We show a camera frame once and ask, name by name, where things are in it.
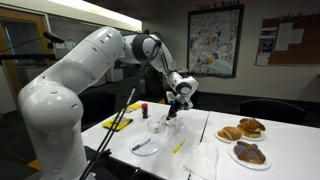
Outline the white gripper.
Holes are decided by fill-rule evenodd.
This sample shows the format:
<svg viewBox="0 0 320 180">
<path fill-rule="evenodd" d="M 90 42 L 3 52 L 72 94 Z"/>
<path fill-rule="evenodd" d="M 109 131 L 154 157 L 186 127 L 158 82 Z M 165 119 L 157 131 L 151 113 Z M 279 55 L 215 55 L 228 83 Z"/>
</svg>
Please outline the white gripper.
<svg viewBox="0 0 320 180">
<path fill-rule="evenodd" d="M 179 110 L 189 110 L 193 107 L 192 101 L 181 94 L 175 95 L 173 92 L 167 91 L 166 98 L 171 105 L 166 120 L 175 118 Z"/>
</svg>

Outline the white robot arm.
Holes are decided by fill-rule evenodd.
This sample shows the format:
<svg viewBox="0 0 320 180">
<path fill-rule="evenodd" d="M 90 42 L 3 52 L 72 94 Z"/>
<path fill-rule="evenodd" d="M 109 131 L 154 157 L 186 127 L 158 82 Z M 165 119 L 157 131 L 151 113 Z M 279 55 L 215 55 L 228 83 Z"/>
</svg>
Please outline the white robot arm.
<svg viewBox="0 0 320 180">
<path fill-rule="evenodd" d="M 198 82 L 172 69 L 173 59 L 154 34 L 123 36 L 112 27 L 102 27 L 57 63 L 42 72 L 18 95 L 19 107 L 40 164 L 40 180 L 95 180 L 97 160 L 86 158 L 81 136 L 83 105 L 78 95 L 95 84 L 117 60 L 144 63 L 162 73 L 172 88 L 173 104 L 168 120 L 179 110 L 193 107 L 190 97 Z"/>
</svg>

